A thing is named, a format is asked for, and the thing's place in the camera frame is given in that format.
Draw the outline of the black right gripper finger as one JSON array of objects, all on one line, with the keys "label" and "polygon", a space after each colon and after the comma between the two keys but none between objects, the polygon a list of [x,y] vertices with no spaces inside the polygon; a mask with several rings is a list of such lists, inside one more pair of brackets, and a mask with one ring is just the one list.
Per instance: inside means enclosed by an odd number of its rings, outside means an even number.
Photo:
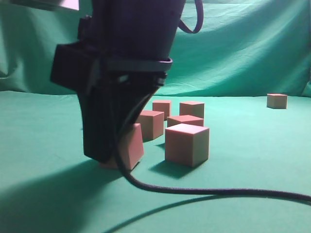
[{"label": "black right gripper finger", "polygon": [[84,155],[100,163],[108,162],[125,132],[134,124],[131,116],[136,104],[134,86],[95,85],[86,94],[78,94],[83,123]]}]

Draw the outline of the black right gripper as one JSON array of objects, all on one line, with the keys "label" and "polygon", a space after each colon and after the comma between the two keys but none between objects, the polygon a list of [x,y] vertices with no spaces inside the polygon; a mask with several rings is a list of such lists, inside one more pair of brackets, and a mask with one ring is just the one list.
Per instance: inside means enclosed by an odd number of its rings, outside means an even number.
[{"label": "black right gripper", "polygon": [[[183,0],[94,0],[82,18],[78,40],[56,47],[51,81],[87,93],[109,73],[165,73]],[[134,124],[159,89],[142,86],[130,97],[127,124]]]}]

